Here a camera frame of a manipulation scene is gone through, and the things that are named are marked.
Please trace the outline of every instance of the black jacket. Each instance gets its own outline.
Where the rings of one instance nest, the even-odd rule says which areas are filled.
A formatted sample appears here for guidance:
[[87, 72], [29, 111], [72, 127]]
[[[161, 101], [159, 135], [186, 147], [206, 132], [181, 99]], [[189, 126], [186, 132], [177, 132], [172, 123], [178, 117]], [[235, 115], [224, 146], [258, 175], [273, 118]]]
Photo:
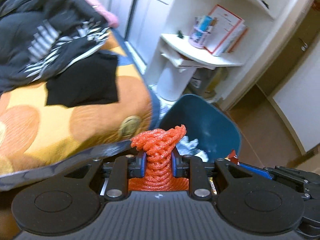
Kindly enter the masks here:
[[85, 0], [0, 0], [0, 94], [96, 52], [108, 23]]

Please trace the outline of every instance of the gray ribbed plate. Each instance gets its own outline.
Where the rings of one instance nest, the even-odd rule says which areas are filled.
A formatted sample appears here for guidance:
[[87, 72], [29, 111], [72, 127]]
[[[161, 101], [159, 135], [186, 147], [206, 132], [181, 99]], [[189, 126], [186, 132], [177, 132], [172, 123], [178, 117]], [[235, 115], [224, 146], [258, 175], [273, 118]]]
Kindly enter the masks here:
[[250, 235], [233, 228], [209, 202], [187, 192], [132, 192], [107, 204], [89, 226], [65, 236], [36, 236], [23, 231], [18, 240], [301, 240], [294, 231], [280, 236]]

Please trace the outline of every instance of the yellow bedsheet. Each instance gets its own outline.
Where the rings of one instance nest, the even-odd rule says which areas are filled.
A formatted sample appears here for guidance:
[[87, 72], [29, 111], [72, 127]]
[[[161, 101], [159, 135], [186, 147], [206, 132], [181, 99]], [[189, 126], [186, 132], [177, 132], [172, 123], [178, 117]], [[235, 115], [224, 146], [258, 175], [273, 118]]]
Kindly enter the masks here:
[[[101, 49], [126, 56], [111, 33]], [[67, 108], [46, 106], [45, 83], [0, 98], [0, 175], [49, 165], [85, 148], [117, 142], [147, 130], [151, 98], [133, 64], [118, 66], [119, 102]]]

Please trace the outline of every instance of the mattress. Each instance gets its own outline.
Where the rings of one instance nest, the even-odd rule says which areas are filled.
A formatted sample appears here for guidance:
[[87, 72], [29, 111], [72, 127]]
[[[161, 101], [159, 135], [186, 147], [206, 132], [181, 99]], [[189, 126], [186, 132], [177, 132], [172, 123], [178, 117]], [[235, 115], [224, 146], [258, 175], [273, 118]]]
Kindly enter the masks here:
[[0, 191], [30, 184], [95, 157], [127, 150], [130, 138], [154, 129], [160, 103], [145, 85], [120, 35], [101, 49], [118, 55], [119, 101], [67, 108], [46, 106], [45, 82], [0, 98]]

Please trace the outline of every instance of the silver bolt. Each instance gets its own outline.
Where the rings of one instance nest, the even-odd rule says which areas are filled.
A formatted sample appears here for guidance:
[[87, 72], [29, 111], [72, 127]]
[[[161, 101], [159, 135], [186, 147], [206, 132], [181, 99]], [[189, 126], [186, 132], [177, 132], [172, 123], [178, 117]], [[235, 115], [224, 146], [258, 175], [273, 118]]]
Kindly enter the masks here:
[[195, 195], [198, 197], [207, 197], [210, 195], [210, 191], [205, 188], [199, 188], [195, 190]]
[[110, 189], [107, 191], [108, 197], [120, 197], [122, 195], [122, 191], [119, 189]]

